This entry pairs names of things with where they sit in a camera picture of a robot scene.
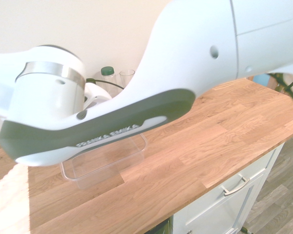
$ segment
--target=gray floor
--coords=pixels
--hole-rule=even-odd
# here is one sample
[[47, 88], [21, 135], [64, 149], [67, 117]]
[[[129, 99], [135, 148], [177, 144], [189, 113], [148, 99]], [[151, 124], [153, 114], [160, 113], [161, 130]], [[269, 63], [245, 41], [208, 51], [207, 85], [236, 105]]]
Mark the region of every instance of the gray floor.
[[283, 146], [244, 226], [254, 234], [293, 234], [293, 138]]

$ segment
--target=wooden countertop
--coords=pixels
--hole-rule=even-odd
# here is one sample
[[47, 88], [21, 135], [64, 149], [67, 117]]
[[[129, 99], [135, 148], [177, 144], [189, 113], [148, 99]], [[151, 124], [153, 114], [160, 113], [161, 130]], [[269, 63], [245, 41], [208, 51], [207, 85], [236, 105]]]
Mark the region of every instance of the wooden countertop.
[[293, 101], [240, 79], [144, 135], [143, 163], [87, 190], [0, 149], [0, 233], [144, 233], [293, 137]]

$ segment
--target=green cable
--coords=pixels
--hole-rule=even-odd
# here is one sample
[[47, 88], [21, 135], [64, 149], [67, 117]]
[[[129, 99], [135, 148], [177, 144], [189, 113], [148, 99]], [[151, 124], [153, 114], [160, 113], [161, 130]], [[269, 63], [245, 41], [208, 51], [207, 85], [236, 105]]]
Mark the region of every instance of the green cable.
[[87, 78], [86, 79], [86, 83], [93, 83], [93, 84], [97, 84], [97, 82], [102, 82], [102, 83], [107, 83], [107, 84], [111, 84], [111, 85], [114, 85], [120, 89], [124, 89], [122, 86], [119, 86], [118, 84], [114, 84], [112, 82], [108, 82], [108, 81], [105, 81], [105, 80], [97, 80], [97, 79], [93, 79], [93, 78]]
[[293, 99], [293, 91], [291, 90], [291, 87], [293, 86], [293, 82], [290, 84], [290, 85], [287, 85], [284, 80], [283, 80], [283, 74], [281, 73], [276, 73], [276, 74], [272, 74], [272, 73], [269, 73], [268, 74], [269, 76], [275, 78], [275, 80], [284, 87], [284, 90], [286, 92], [288, 92], [290, 94], [290, 96], [292, 97]]

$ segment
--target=green bottle cap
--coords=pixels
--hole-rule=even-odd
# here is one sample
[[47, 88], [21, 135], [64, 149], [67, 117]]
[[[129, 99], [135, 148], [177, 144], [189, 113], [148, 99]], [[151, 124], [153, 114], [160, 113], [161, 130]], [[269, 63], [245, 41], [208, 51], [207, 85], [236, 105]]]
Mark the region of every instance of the green bottle cap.
[[101, 69], [102, 76], [110, 76], [114, 74], [114, 68], [113, 67], [103, 67]]

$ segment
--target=clear glass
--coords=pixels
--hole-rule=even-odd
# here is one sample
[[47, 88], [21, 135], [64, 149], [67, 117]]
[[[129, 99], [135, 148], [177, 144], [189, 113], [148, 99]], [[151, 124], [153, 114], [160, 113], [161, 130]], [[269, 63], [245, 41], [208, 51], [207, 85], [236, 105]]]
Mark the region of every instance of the clear glass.
[[62, 176], [87, 189], [141, 163], [146, 146], [142, 134], [113, 142], [62, 162]]
[[122, 70], [119, 75], [121, 77], [123, 87], [125, 88], [130, 80], [133, 78], [133, 75], [135, 74], [134, 70]]

